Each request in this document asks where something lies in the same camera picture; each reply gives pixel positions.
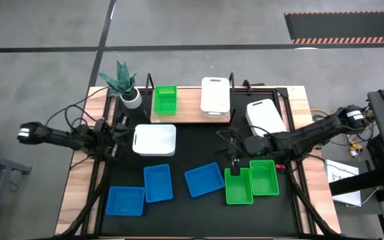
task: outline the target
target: concrete floor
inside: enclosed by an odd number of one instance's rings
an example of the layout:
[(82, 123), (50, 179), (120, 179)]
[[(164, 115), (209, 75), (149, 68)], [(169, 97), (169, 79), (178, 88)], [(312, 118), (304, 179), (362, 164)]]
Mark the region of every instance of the concrete floor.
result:
[[(0, 0), (0, 47), (97, 46), (108, 4)], [(290, 43), (283, 14), (298, 11), (384, 11), (384, 0), (118, 0), (107, 45)], [(198, 85), (234, 72), (238, 83), (304, 85), (310, 106), (328, 111), (364, 106), (366, 92), (384, 88), (384, 48), (105, 53), (100, 71), (114, 75), (117, 59), (138, 73), (139, 85), (148, 72), (157, 85)], [(0, 156), (33, 165), (30, 176), (13, 175), (20, 190), (5, 194), (0, 239), (52, 236), (72, 151), (21, 145), (16, 135), (21, 123), (45, 122), (83, 98), (94, 60), (95, 53), (0, 53)], [(66, 129), (61, 116), (51, 126)], [(323, 156), (350, 160), (333, 144)], [(382, 237), (374, 215), (339, 215), (339, 222), (346, 235)]]

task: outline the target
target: blue plastic tray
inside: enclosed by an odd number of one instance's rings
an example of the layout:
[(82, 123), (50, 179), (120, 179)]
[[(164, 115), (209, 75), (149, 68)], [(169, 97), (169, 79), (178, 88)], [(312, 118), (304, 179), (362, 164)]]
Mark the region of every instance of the blue plastic tray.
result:
[(145, 167), (146, 202), (170, 200), (173, 198), (173, 187), (171, 186), (170, 166), (168, 164)]
[(217, 163), (210, 163), (187, 171), (185, 177), (192, 197), (198, 197), (225, 186)]
[(111, 187), (106, 203), (106, 214), (141, 216), (144, 198), (143, 187)]

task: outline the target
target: green plastic basket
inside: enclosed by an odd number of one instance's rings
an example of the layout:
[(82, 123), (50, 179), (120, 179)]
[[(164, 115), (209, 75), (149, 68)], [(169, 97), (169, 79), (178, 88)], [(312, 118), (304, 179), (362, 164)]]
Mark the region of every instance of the green plastic basket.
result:
[(254, 195), (279, 195), (277, 170), (273, 160), (250, 161), (250, 172)]
[(239, 176), (232, 176), (230, 169), (225, 169), (225, 190), (227, 204), (252, 204), (250, 169), (241, 168)]
[(177, 86), (156, 86), (153, 110), (159, 115), (176, 114)]

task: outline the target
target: white lidded box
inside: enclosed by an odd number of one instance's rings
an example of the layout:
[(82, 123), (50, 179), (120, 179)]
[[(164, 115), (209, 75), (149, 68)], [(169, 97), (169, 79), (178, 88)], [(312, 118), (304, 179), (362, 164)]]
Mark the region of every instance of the white lidded box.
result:
[(170, 157), (176, 149), (176, 127), (172, 124), (139, 124), (133, 151), (146, 157)]
[[(261, 127), (270, 133), (287, 130), (275, 104), (270, 99), (247, 104), (245, 117), (249, 125)], [(267, 134), (265, 131), (255, 127), (250, 127), (250, 129), (256, 136), (263, 137), (264, 134)]]
[(222, 77), (204, 77), (201, 86), (202, 116), (226, 117), (231, 110), (229, 80)]

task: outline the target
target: white paper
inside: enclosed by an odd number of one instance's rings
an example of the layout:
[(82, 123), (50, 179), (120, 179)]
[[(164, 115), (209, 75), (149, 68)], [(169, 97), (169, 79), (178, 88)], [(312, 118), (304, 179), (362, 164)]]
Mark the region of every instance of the white paper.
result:
[[(331, 160), (326, 160), (325, 163), (326, 163), (325, 169), (327, 171), (327, 178), (328, 178), (329, 183), (332, 183), (334, 181), (338, 181), (338, 180), (341, 180), (344, 178), (353, 177), (354, 175), (351, 173), (354, 173), (355, 175), (359, 174), (359, 169), (357, 167), (352, 167), (352, 166), (338, 163), (338, 162), (334, 162)], [(351, 172), (351, 173), (339, 170), (339, 169), (332, 167), (330, 165), (336, 166), (340, 169), (344, 169), (344, 170)], [(342, 203), (346, 203), (346, 204), (350, 204), (350, 205), (361, 206), (361, 193), (359, 191), (352, 192), (352, 193), (345, 193), (345, 194), (333, 196), (333, 200), (339, 201)]]

